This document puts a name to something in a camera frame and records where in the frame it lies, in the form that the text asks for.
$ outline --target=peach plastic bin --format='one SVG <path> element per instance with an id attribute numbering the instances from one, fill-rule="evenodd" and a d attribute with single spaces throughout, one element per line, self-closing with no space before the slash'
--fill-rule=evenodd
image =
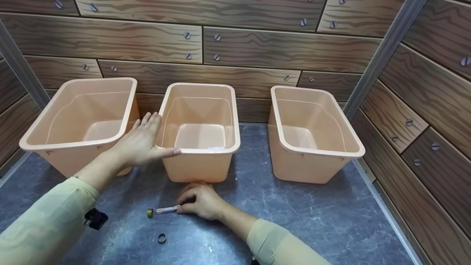
<path id="1" fill-rule="evenodd" d="M 274 175 L 281 180 L 326 183 L 365 148 L 329 92 L 271 88 L 268 123 Z"/>
<path id="2" fill-rule="evenodd" d="M 136 86 L 129 77 L 64 83 L 21 138 L 21 149 L 37 152 L 64 176 L 72 176 L 132 128 L 139 118 Z"/>
<path id="3" fill-rule="evenodd" d="M 240 134 L 234 88 L 224 84 L 174 83 L 165 93 L 159 147 L 181 149 L 163 160 L 174 182 L 226 179 Z"/>

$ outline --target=light green sleeve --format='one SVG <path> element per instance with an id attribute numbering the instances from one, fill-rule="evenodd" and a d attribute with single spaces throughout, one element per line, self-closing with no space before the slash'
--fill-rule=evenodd
<path id="1" fill-rule="evenodd" d="M 261 265 L 331 265 L 285 228 L 258 219 L 247 244 Z"/>
<path id="2" fill-rule="evenodd" d="M 74 177 L 55 186 L 0 234 L 0 263 L 56 264 L 82 236 L 99 196 Z"/>

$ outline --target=floor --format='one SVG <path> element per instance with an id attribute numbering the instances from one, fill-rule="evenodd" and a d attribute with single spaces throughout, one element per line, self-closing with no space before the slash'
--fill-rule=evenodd
<path id="1" fill-rule="evenodd" d="M 333 265 L 413 264 L 352 162 L 324 185 L 280 181 L 271 171 L 266 124 L 241 124 L 240 132 L 229 176 L 215 185 L 229 203 L 284 226 Z M 32 154 L 0 188 L 0 231 L 63 180 Z M 148 208 L 173 206 L 183 187 L 169 181 L 161 162 L 120 177 L 97 204 L 108 222 L 87 229 L 60 264 L 250 264 L 246 244 L 218 222 L 146 217 Z M 168 239 L 160 245 L 162 232 Z"/>

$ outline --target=metal ring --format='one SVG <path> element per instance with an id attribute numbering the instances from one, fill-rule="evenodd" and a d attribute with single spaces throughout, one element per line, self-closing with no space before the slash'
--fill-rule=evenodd
<path id="1" fill-rule="evenodd" d="M 159 241 L 159 244 L 165 243 L 167 241 L 167 235 L 165 235 L 164 233 L 160 233 L 157 236 L 157 241 Z"/>

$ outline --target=wooden plank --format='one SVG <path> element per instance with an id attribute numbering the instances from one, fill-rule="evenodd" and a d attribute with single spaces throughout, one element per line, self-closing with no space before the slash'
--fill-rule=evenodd
<path id="1" fill-rule="evenodd" d="M 29 95 L 25 95 L 0 114 L 0 165 L 18 150 L 18 142 L 40 113 Z"/>
<path id="2" fill-rule="evenodd" d="M 324 0 L 77 0 L 77 5 L 87 17 L 314 32 Z"/>
<path id="3" fill-rule="evenodd" d="M 214 35 L 220 34 L 216 41 Z M 309 33 L 204 27 L 204 63 L 364 72 L 381 40 Z"/>
<path id="4" fill-rule="evenodd" d="M 0 61 L 0 113 L 26 94 L 26 90 L 7 62 Z"/>
<path id="5" fill-rule="evenodd" d="M 0 19 L 27 55 L 202 62 L 199 26 L 5 13 Z"/>
<path id="6" fill-rule="evenodd" d="M 63 83 L 76 78 L 102 77 L 95 59 L 45 56 L 25 56 L 25 58 L 45 88 L 60 88 Z"/>
<path id="7" fill-rule="evenodd" d="M 429 126 L 381 81 L 376 81 L 361 108 L 398 153 L 402 153 Z M 410 126 L 407 125 L 408 119 L 412 120 Z"/>
<path id="8" fill-rule="evenodd" d="M 471 79 L 471 5 L 452 0 L 427 0 L 404 42 L 453 71 Z"/>
<path id="9" fill-rule="evenodd" d="M 239 122 L 267 123 L 271 99 L 236 98 Z"/>
<path id="10" fill-rule="evenodd" d="M 426 130 L 402 158 L 471 236 L 471 161 L 433 128 Z M 419 166 L 414 164 L 416 159 L 421 162 Z"/>
<path id="11" fill-rule="evenodd" d="M 407 164 L 358 111 L 352 126 L 366 148 L 363 156 L 434 265 L 471 264 L 471 241 Z"/>
<path id="12" fill-rule="evenodd" d="M 388 207 L 391 214 L 394 216 L 394 219 L 396 220 L 396 222 L 401 227 L 402 232 L 407 237 L 407 240 L 411 244 L 412 248 L 414 248 L 417 256 L 419 257 L 419 259 L 425 265 L 432 265 L 432 262 L 430 261 L 429 257 L 427 256 L 427 254 L 423 250 L 423 248 L 420 245 L 419 241 L 417 241 L 417 238 L 415 238 L 414 233 L 412 233 L 409 226 L 407 226 L 406 222 L 404 221 L 404 218 L 402 218 L 402 216 L 399 213 L 398 209 L 394 206 L 394 203 L 392 203 L 392 201 L 389 198 L 388 194 L 386 193 L 386 191 L 381 186 L 381 182 L 375 181 L 373 183 L 373 185 L 376 188 L 376 190 L 378 191 L 378 193 L 381 195 L 381 198 L 383 199 L 384 203 Z"/>
<path id="13" fill-rule="evenodd" d="M 130 76 L 138 81 L 138 93 L 162 93 L 176 82 L 221 83 L 238 97 L 271 98 L 274 85 L 296 86 L 300 71 L 224 66 L 142 63 L 99 60 L 105 77 Z"/>
<path id="14" fill-rule="evenodd" d="M 347 101 L 360 80 L 361 74 L 303 71 L 298 87 L 322 89 L 336 100 Z"/>
<path id="15" fill-rule="evenodd" d="M 404 0 L 327 0 L 317 32 L 383 37 Z"/>
<path id="16" fill-rule="evenodd" d="M 51 0 L 1 0 L 0 11 L 43 13 L 52 15 L 78 16 L 79 11 L 73 0 L 60 0 L 58 8 Z"/>
<path id="17" fill-rule="evenodd" d="M 471 156 L 471 82 L 400 45 L 380 80 Z"/>
<path id="18" fill-rule="evenodd" d="M 11 169 L 11 167 L 24 155 L 24 151 L 18 148 L 10 158 L 0 166 L 0 179 Z"/>
<path id="19" fill-rule="evenodd" d="M 371 171 L 371 168 L 368 166 L 366 161 L 363 158 L 358 158 L 357 160 L 360 163 L 366 175 L 368 176 L 368 178 L 370 179 L 370 181 L 374 182 L 376 180 L 376 176 L 373 174 L 373 171 Z"/>

